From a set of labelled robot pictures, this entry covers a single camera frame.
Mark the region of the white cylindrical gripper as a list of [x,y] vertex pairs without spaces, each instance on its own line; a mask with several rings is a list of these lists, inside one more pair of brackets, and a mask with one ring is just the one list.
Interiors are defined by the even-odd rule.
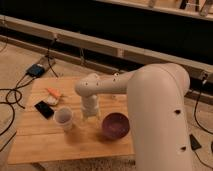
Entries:
[[92,95],[89,97],[82,97],[82,121],[87,121],[88,117],[96,116],[98,120],[100,120],[100,112],[99,112],[99,104],[98,104],[98,96]]

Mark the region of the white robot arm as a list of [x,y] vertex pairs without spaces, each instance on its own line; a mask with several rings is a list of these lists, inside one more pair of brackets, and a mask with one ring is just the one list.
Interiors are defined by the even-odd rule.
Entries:
[[93,73],[75,84],[82,112],[99,108],[99,94],[124,94],[137,171],[194,171],[184,96],[188,72],[174,63],[149,64],[138,70],[100,78]]

